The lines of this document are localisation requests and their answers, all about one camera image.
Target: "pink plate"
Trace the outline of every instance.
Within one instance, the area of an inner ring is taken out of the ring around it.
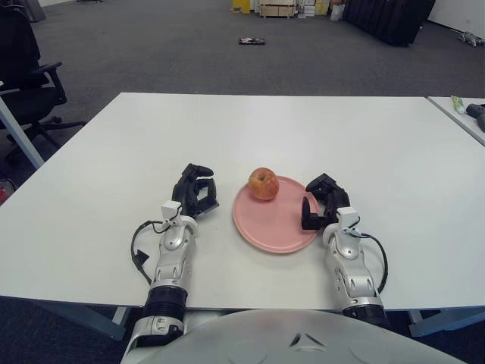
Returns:
[[[252,196],[246,184],[234,201],[233,219],[237,230],[252,245],[273,253],[292,253],[309,245],[316,231],[302,230],[302,200],[308,197],[310,209],[318,202],[305,188],[287,177],[278,176],[280,191],[271,201]]]

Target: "red apple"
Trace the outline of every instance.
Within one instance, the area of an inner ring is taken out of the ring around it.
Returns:
[[[280,189],[278,177],[269,168],[258,168],[251,173],[248,180],[249,190],[257,199],[273,199]]]

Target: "wall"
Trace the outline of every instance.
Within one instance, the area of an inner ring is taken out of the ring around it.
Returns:
[[[69,2],[71,0],[39,0],[40,6],[47,6],[53,4],[60,4],[62,2]]]
[[[429,19],[485,38],[485,0],[436,0]]]

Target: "floor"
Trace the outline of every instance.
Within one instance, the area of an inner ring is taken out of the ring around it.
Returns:
[[[33,25],[41,62],[62,61],[65,121],[89,121],[120,92],[321,96],[485,97],[485,51],[426,23],[415,44],[396,48],[327,18],[261,19],[230,13],[229,0],[105,0],[44,8]],[[240,46],[240,37],[265,46]],[[52,135],[62,143],[77,129]],[[35,141],[48,158],[55,150]],[[0,133],[2,173],[23,183],[33,169]],[[0,362],[119,362],[117,342],[23,300],[0,298]],[[97,308],[106,315],[109,308]],[[136,312],[129,326],[133,325]],[[404,312],[391,312],[408,335]],[[485,323],[419,341],[469,363],[485,363]]]

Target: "black chair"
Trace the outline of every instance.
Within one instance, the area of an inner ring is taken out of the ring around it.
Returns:
[[[59,149],[61,146],[47,133],[48,130],[86,123],[61,124],[62,120],[55,116],[40,122],[67,99],[56,71],[62,63],[39,66],[39,59],[39,47],[29,20],[20,11],[0,7],[0,80],[4,83],[0,86],[0,97],[18,124],[30,124],[24,130],[30,140],[43,135]],[[51,77],[54,87],[44,87],[49,83],[46,74]],[[11,135],[7,138],[15,143]]]

